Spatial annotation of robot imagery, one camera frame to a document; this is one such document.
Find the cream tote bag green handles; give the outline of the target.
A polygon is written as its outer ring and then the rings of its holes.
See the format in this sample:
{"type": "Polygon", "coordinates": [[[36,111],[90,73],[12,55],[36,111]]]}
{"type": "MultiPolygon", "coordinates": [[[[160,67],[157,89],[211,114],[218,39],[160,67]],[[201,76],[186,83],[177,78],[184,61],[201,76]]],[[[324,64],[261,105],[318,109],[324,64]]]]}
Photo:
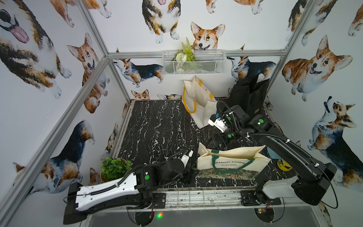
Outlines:
{"type": "Polygon", "coordinates": [[[239,147],[231,150],[208,149],[199,144],[198,178],[254,180],[271,159],[261,154],[265,146],[239,147]]]}

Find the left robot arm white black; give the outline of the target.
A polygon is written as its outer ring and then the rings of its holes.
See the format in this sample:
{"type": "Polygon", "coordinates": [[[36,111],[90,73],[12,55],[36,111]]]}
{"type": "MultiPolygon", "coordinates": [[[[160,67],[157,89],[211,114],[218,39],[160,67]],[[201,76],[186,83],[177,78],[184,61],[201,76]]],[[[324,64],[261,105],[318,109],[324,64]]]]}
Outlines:
{"type": "Polygon", "coordinates": [[[196,158],[184,155],[161,163],[138,166],[125,177],[94,186],[69,187],[63,224],[82,222],[88,215],[116,207],[132,210],[164,208],[166,194],[157,189],[179,180],[189,183],[198,174],[196,158]]]}

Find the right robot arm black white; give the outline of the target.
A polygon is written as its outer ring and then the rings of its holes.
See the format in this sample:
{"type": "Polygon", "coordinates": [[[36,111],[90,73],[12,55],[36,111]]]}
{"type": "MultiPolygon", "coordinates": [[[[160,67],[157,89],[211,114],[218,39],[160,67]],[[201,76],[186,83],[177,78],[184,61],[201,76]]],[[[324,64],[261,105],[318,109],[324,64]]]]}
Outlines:
{"type": "Polygon", "coordinates": [[[281,134],[275,124],[263,114],[250,118],[239,105],[229,107],[218,101],[216,114],[211,116],[212,125],[219,127],[213,136],[216,145],[227,145],[241,138],[255,138],[282,158],[296,175],[283,180],[262,182],[254,191],[242,193],[243,206],[267,205],[278,198],[297,197],[303,202],[317,206],[327,190],[337,168],[332,163],[323,164],[304,149],[281,134]]]}

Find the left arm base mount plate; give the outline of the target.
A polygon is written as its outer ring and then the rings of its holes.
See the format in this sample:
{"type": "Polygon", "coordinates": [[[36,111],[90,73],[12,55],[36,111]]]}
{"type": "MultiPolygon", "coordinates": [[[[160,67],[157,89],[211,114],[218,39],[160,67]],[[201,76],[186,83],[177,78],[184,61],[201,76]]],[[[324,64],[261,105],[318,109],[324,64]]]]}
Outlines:
{"type": "Polygon", "coordinates": [[[166,193],[153,193],[149,197],[143,197],[142,194],[134,196],[131,205],[127,205],[127,209],[141,210],[141,209],[163,209],[166,204],[166,193]]]}

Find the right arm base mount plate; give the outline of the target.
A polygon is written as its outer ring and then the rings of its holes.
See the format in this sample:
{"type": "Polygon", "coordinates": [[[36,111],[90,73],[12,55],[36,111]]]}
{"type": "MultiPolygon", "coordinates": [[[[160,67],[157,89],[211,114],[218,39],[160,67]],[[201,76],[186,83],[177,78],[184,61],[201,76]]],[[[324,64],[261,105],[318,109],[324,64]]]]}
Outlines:
{"type": "Polygon", "coordinates": [[[256,192],[255,190],[242,190],[241,199],[241,204],[243,206],[267,206],[282,204],[279,198],[271,199],[262,191],[256,192]]]}

